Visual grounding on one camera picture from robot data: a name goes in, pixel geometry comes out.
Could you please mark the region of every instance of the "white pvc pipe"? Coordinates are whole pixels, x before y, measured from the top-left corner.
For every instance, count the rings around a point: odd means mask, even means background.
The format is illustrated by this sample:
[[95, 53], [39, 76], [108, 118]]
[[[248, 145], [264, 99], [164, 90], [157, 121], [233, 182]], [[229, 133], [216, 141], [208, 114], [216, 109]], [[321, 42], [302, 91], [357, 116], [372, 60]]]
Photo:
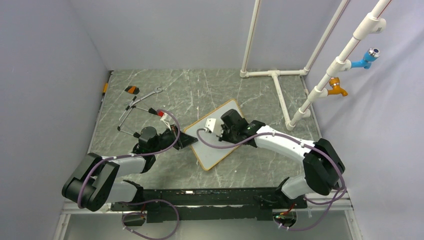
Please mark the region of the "white pvc pipe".
[[281, 106], [284, 122], [289, 123], [290, 122], [289, 111], [287, 111], [287, 106], [286, 106], [286, 102], [284, 101], [283, 92], [281, 90], [280, 82], [278, 80], [278, 75], [276, 73], [273, 73], [272, 79], [274, 80], [275, 89], [277, 90], [278, 100]]
[[258, 17], [259, 4], [260, 3], [261, 3], [261, 0], [256, 0], [254, 2], [253, 14], [252, 14], [252, 19], [251, 19], [250, 28], [249, 28], [249, 34], [247, 36], [246, 49], [244, 50], [243, 64], [241, 65], [241, 72], [246, 72], [246, 69], [247, 69], [248, 60], [249, 60], [249, 53], [251, 51], [253, 34], [255, 32], [256, 18]]
[[369, 13], [371, 14], [372, 19], [370, 19], [367, 14], [367, 16], [364, 18], [353, 35], [355, 36], [355, 33], [359, 30], [359, 35], [361, 37], [355, 38], [354, 36], [349, 40], [347, 45], [344, 47], [344, 49], [341, 51], [340, 55], [335, 58], [335, 60], [331, 63], [331, 65], [328, 67], [327, 72], [322, 77], [321, 81], [314, 87], [314, 89], [308, 94], [307, 100], [303, 103], [303, 105], [296, 111], [296, 113], [293, 116], [293, 119], [287, 124], [287, 129], [292, 130], [296, 123], [306, 114], [306, 110], [311, 106], [311, 104], [319, 97], [319, 94], [316, 94], [317, 91], [322, 91], [326, 84], [329, 82], [331, 76], [333, 75], [333, 72], [339, 71], [339, 67], [344, 65], [346, 63], [346, 60], [348, 59], [349, 55], [354, 51], [356, 46], [359, 44], [359, 42], [364, 39], [371, 30], [375, 27], [375, 25], [369, 24], [370, 21], [376, 21], [383, 11], [386, 9], [386, 7], [390, 4], [392, 0], [379, 0], [378, 3], [375, 5], [375, 7], [372, 9], [372, 11]]
[[260, 76], [269, 76], [270, 73], [268, 71], [250, 71], [249, 77], [260, 77]]
[[326, 43], [327, 39], [329, 38], [331, 32], [333, 31], [334, 27], [336, 26], [337, 22], [339, 21], [340, 16], [342, 15], [343, 11], [345, 10], [346, 6], [349, 4], [350, 0], [342, 0], [340, 2], [340, 5], [338, 5], [337, 10], [335, 11], [334, 15], [331, 18], [331, 21], [329, 22], [327, 28], [325, 29], [324, 33], [321, 36], [321, 39], [318, 42], [318, 45], [316, 45], [315, 50], [313, 51], [312, 55], [309, 58], [309, 61], [307, 62], [304, 69], [306, 71], [309, 71], [314, 64], [315, 60], [318, 57], [318, 54], [321, 52], [321, 49], [323, 48], [324, 44]]
[[374, 18], [379, 18], [380, 15], [383, 13], [383, 11], [387, 8], [387, 6], [390, 4], [392, 0], [380, 0], [377, 2], [375, 7], [371, 11], [371, 15]]
[[303, 75], [303, 70], [269, 70], [269, 71], [249, 71], [246, 72], [248, 77], [261, 77], [261, 76], [272, 76], [276, 73], [278, 76], [281, 75]]
[[346, 59], [348, 59], [349, 55], [354, 51], [354, 49], [356, 48], [356, 46], [359, 44], [360, 41], [361, 40], [358, 40], [358, 39], [352, 37], [349, 40], [349, 42], [346, 44], [346, 46], [343, 48], [343, 50], [341, 51], [338, 58], [342, 62], [346, 61]]

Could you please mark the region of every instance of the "gray floor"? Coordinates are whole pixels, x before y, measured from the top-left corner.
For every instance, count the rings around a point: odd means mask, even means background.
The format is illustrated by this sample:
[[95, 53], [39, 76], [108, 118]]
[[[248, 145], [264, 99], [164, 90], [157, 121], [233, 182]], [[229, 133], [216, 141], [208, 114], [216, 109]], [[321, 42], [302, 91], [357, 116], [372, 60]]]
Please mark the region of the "gray floor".
[[[114, 71], [104, 99], [103, 110], [91, 152], [103, 156], [128, 154], [137, 139], [117, 131], [118, 119], [125, 103], [133, 98], [124, 89], [140, 88], [139, 96], [162, 86], [162, 93], [153, 95], [140, 107], [163, 108], [174, 113], [182, 128], [197, 121], [229, 99], [236, 99], [248, 121], [259, 120], [272, 128], [306, 140], [317, 140], [313, 119], [299, 121], [292, 132], [284, 127], [282, 110], [271, 77], [240, 78], [239, 69], [150, 69]], [[280, 84], [290, 116], [305, 101], [299, 76], [280, 76]], [[125, 122], [132, 131], [153, 126], [165, 130], [160, 118], [134, 110]], [[154, 166], [144, 174], [125, 177], [146, 189], [275, 187], [289, 176], [301, 172], [297, 162], [269, 150], [241, 146], [209, 171], [197, 163], [190, 148], [169, 150], [156, 156]]]

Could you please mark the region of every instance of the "orange faucet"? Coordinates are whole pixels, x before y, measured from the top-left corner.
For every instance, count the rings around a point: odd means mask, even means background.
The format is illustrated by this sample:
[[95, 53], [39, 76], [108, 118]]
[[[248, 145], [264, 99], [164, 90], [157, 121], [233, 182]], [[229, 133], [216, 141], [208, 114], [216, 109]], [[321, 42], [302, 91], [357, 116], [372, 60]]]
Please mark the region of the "orange faucet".
[[332, 77], [329, 81], [331, 90], [328, 90], [328, 95], [341, 94], [343, 97], [348, 95], [348, 92], [340, 87], [340, 79], [338, 77]]

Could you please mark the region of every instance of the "white wall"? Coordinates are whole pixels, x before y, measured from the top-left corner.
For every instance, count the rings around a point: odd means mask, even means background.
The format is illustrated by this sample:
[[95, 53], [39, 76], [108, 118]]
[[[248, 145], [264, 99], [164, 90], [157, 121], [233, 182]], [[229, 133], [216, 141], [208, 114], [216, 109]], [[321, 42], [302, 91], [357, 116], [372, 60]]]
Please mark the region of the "white wall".
[[66, 0], [0, 3], [0, 233], [51, 239], [108, 72]]
[[[255, 0], [70, 0], [110, 70], [241, 68]], [[340, 0], [263, 0], [249, 68], [302, 69]]]
[[[354, 0], [306, 78], [309, 89], [377, 0]], [[422, 239], [424, 236], [424, 2], [392, 1], [387, 29], [369, 35], [349, 57], [370, 47], [381, 57], [369, 70], [339, 74], [348, 96], [314, 103], [324, 138], [346, 165], [346, 182], [364, 239]]]

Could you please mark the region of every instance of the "red wire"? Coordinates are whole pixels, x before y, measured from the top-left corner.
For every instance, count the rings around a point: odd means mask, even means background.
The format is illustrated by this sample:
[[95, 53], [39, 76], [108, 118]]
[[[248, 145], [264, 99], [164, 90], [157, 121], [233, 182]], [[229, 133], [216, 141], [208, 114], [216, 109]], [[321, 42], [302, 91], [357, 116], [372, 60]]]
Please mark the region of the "red wire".
[[280, 213], [280, 215], [287, 215], [290, 213], [290, 211], [295, 207], [295, 204], [293, 203], [290, 208], [287, 211], [283, 211], [282, 213]]
[[143, 207], [141, 208], [141, 213], [143, 213], [143, 211], [145, 210], [145, 208], [146, 208], [146, 204], [143, 204]]

